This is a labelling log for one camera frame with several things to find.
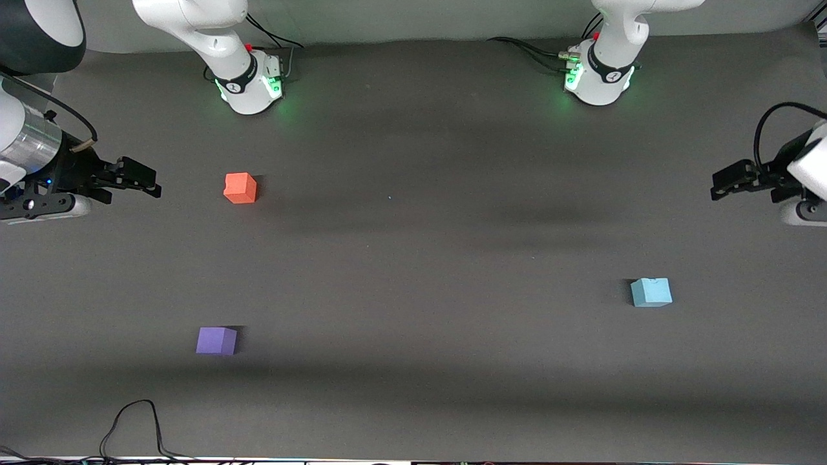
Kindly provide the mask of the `orange block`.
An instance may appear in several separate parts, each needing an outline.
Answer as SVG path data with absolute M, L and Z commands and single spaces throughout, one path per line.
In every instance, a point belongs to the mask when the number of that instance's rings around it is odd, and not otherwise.
M 258 198 L 258 182 L 248 172 L 227 173 L 224 197 L 233 204 L 255 203 Z

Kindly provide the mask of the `light blue block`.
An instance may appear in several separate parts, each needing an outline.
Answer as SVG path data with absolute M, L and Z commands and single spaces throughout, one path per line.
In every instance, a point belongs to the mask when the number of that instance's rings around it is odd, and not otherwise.
M 630 291 L 636 308 L 660 308 L 673 303 L 667 278 L 640 278 L 630 284 Z

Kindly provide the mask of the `purple block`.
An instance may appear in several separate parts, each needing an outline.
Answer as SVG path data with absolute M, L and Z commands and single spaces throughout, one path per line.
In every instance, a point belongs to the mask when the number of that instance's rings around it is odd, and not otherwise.
M 230 357 L 236 353 L 238 331 L 230 327 L 201 327 L 198 330 L 197 355 Z

